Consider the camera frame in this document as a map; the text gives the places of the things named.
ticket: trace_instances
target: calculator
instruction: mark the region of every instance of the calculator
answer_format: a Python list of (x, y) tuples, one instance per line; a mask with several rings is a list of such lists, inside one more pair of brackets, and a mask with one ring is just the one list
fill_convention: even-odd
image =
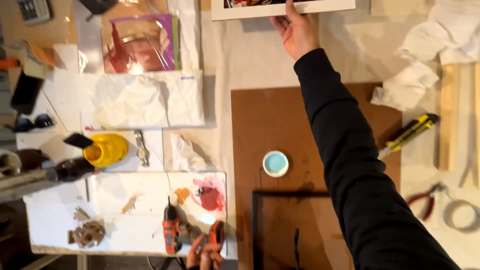
[(17, 0), (25, 25), (33, 26), (50, 20), (47, 0)]

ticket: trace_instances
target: wristwatch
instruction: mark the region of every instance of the wristwatch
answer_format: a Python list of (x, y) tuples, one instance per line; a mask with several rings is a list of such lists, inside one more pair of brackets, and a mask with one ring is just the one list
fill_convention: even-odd
[(145, 148), (144, 138), (142, 137), (142, 131), (137, 129), (134, 131), (135, 140), (137, 141), (137, 156), (142, 161), (142, 167), (148, 167), (148, 150)]

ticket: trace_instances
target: yellow box cutter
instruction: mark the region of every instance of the yellow box cutter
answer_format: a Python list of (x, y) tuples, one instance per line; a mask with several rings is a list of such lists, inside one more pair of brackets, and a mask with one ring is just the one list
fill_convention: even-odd
[(382, 160), (392, 153), (400, 151), (405, 144), (420, 135), (427, 128), (431, 128), (438, 120), (440, 120), (440, 117), (433, 113), (427, 113), (415, 118), (400, 131), (400, 136), (396, 137), (394, 141), (385, 143), (386, 147), (379, 151), (378, 159)]

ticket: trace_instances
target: blue paint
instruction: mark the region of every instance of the blue paint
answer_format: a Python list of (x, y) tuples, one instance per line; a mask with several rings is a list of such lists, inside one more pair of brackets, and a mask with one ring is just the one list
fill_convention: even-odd
[(273, 153), (265, 160), (265, 168), (269, 172), (278, 173), (287, 165), (285, 157), (280, 153)]

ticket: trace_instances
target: hand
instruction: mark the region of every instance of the hand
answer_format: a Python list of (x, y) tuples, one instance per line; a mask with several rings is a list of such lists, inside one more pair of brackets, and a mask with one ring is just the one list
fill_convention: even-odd
[(200, 266), (200, 270), (210, 270), (213, 266), (215, 270), (220, 270), (220, 264), (225, 260), (219, 254), (222, 249), (221, 244), (208, 244), (205, 245), (197, 253), (198, 247), (204, 242), (205, 235), (200, 235), (192, 243), (192, 247), (188, 252), (187, 268), (194, 266)]
[(282, 36), (283, 47), (295, 61), (308, 52), (320, 47), (317, 24), (311, 14), (301, 15), (295, 9), (293, 0), (287, 0), (287, 15), (270, 17), (277, 32)]

